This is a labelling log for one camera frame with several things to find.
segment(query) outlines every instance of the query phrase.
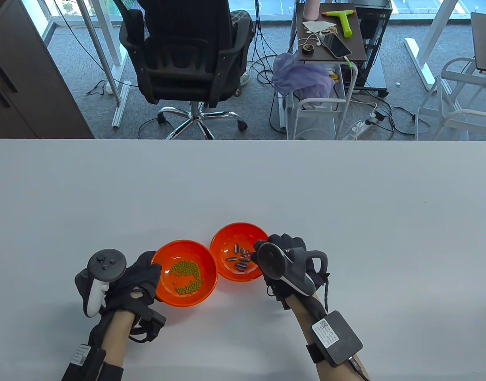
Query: smartphone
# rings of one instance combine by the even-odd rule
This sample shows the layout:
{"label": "smartphone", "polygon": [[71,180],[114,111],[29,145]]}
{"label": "smartphone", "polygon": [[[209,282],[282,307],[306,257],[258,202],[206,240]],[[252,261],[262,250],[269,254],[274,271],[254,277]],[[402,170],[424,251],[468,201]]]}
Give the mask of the smartphone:
{"label": "smartphone", "polygon": [[343,58],[348,56],[351,51],[334,33],[330,33],[322,38],[322,45],[334,56],[335,58]]}

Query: orange bowl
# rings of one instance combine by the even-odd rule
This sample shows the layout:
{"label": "orange bowl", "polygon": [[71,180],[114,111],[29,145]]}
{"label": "orange bowl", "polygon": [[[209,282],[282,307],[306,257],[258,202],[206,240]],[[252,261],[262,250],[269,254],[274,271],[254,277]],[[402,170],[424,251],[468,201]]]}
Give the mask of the orange bowl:
{"label": "orange bowl", "polygon": [[[199,268],[199,279],[203,282],[199,290],[192,294],[180,294],[178,289],[196,281],[194,275],[173,274],[171,268],[181,261],[190,261]],[[159,249],[152,263],[162,265],[162,274],[156,297],[174,307],[191,307],[205,300],[213,292],[218,280],[216,262],[210,251],[198,242],[179,240],[168,243]]]}
{"label": "orange bowl", "polygon": [[262,275],[259,267],[253,263],[245,263],[248,267],[245,271],[239,271],[236,269],[235,264],[239,261],[228,262],[227,259],[233,256],[241,257],[240,254],[236,254],[236,243],[240,248],[247,251],[254,252],[254,243],[258,240],[267,240],[267,234],[256,225],[251,223],[232,223],[223,227],[213,237],[210,245],[210,251],[212,252],[218,272],[224,278],[230,281],[236,282],[248,282],[257,279]]}

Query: purple cloth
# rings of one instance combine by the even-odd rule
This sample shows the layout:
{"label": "purple cloth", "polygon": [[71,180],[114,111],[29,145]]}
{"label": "purple cloth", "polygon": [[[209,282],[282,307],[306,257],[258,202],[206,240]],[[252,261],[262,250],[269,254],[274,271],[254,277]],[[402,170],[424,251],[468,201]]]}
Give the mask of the purple cloth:
{"label": "purple cloth", "polygon": [[291,91],[300,99],[329,98],[335,81],[330,78],[323,63],[309,63],[298,60],[297,54],[282,53],[273,62],[273,84],[280,94]]}

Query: power strip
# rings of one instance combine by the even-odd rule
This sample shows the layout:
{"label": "power strip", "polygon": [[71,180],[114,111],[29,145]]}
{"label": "power strip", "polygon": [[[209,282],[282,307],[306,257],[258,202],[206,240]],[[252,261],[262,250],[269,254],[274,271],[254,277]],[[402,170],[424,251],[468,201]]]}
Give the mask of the power strip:
{"label": "power strip", "polygon": [[343,138],[343,140],[357,140],[363,134],[365,134],[372,125],[367,125],[365,122],[360,121],[357,125],[350,129],[349,134]]}

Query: plaid pants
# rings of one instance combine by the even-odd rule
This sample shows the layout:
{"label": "plaid pants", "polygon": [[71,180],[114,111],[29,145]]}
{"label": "plaid pants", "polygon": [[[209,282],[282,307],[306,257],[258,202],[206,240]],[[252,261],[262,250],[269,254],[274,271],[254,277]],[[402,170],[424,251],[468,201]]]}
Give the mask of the plaid pants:
{"label": "plaid pants", "polygon": [[255,33],[254,21],[250,17],[250,13],[248,13],[247,11],[245,11],[243,9],[240,9],[239,11],[232,11],[231,12],[233,38],[236,37],[236,32],[238,31],[239,19],[241,19],[242,17],[250,18],[250,28],[252,29],[252,33],[250,33],[250,40],[252,40],[254,38],[254,33]]}

